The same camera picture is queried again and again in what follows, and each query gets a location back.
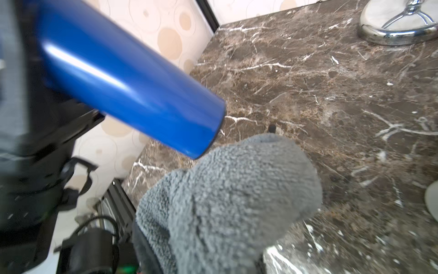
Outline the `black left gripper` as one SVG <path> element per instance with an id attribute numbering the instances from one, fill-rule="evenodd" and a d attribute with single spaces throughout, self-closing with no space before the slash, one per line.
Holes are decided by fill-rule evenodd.
<path id="1" fill-rule="evenodd" d="M 21 274 L 48 256 L 58 213 L 75 208 L 66 187 L 81 164 L 76 140 L 103 115 L 60 88 L 37 38 L 42 1 L 1 2 L 1 272 Z"/>

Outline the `blue thermos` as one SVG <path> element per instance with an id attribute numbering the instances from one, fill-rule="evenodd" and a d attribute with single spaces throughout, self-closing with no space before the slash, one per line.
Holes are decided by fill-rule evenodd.
<path id="1" fill-rule="evenodd" d="M 48 81 L 192 158 L 211 147 L 223 99 L 82 1 L 38 1 Z"/>

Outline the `grey yellow cleaning cloth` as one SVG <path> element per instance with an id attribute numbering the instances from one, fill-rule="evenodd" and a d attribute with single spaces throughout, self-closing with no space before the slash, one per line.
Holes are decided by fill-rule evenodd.
<path id="1" fill-rule="evenodd" d="M 133 246 L 144 274 L 256 274 L 264 250 L 321 204 L 296 143 L 255 135 L 162 177 L 140 200 Z"/>

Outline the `white thermos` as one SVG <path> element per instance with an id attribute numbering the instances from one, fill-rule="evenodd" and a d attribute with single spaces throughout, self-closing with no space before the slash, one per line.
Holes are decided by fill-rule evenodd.
<path id="1" fill-rule="evenodd" d="M 430 184 L 424 194 L 424 202 L 430 215 L 438 221 L 438 181 Z"/>

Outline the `silver metal cup stand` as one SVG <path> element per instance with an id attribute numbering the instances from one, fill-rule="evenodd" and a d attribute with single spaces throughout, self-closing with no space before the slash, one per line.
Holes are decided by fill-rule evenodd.
<path id="1" fill-rule="evenodd" d="M 437 0 L 369 1 L 358 24 L 358 35 L 378 45 L 402 46 L 438 37 Z"/>

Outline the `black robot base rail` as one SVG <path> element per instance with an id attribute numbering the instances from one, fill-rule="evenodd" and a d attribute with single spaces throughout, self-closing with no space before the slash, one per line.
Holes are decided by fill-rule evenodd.
<path id="1" fill-rule="evenodd" d="M 98 215 L 112 217 L 119 228 L 120 243 L 128 243 L 132 237 L 132 225 L 136 210 L 122 187 L 123 181 L 114 178 L 99 202 L 94 206 Z"/>

